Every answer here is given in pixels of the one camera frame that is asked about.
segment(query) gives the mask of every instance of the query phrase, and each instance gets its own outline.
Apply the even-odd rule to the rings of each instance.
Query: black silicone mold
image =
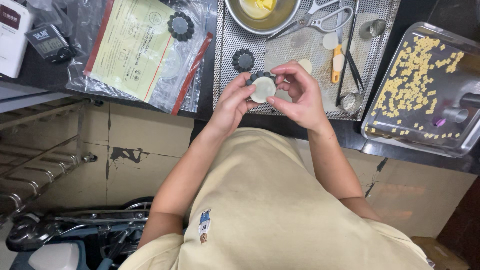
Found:
[[[255,65],[255,58],[249,49],[240,49],[236,51],[232,59],[233,68],[239,73],[249,72]]]
[[[247,85],[251,86],[253,82],[260,77],[269,77],[270,79],[273,80],[273,83],[275,84],[275,76],[271,75],[269,72],[259,71],[250,76],[250,79],[247,80]]]
[[[167,22],[168,31],[172,33],[172,37],[178,41],[187,41],[192,38],[195,32],[192,19],[185,15],[185,13],[175,12],[170,16],[170,20]]]

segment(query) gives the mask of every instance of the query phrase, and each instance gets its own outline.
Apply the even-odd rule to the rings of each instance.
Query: metal bowl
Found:
[[[278,0],[272,13],[261,20],[252,19],[243,11],[240,0],[225,0],[233,19],[245,30],[257,35],[271,35],[282,30],[300,8],[301,0]]]

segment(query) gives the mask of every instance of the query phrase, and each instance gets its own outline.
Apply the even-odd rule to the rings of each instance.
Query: hand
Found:
[[[239,126],[244,114],[260,105],[251,100],[245,100],[255,92],[256,88],[254,85],[246,86],[250,75],[248,72],[239,74],[225,87],[218,99],[212,119],[205,128],[220,138],[230,136]]]
[[[325,115],[322,93],[317,80],[310,76],[297,61],[290,61],[271,70],[277,75],[277,89],[288,92],[293,103],[277,97],[268,97],[268,103],[284,113],[298,125],[320,132],[329,123]]]

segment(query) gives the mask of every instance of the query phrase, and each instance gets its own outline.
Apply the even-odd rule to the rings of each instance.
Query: white appliance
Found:
[[[75,243],[44,245],[35,251],[28,264],[35,270],[76,270],[80,250]]]
[[[0,73],[18,78],[27,48],[25,33],[32,29],[33,16],[13,0],[0,0]]]

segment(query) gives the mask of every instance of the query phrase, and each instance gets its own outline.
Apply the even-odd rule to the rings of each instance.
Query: person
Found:
[[[422,250],[383,224],[365,200],[318,82],[295,61],[271,73],[293,103],[267,100],[308,130],[316,178],[294,140],[237,129],[259,105],[246,101],[255,86],[246,86],[250,74],[241,73],[160,186],[138,250],[120,270],[431,269]]]

